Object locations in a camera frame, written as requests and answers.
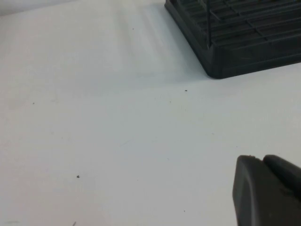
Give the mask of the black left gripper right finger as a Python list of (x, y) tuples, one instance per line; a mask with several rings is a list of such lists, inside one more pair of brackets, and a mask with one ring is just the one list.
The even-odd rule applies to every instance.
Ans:
[(273, 174), (296, 196), (301, 195), (301, 169), (291, 162), (276, 156), (266, 155), (263, 162)]

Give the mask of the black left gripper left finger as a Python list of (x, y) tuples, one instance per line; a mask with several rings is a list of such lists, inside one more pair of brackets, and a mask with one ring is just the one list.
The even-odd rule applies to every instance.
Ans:
[(239, 226), (299, 226), (301, 196), (254, 156), (237, 158), (232, 197)]

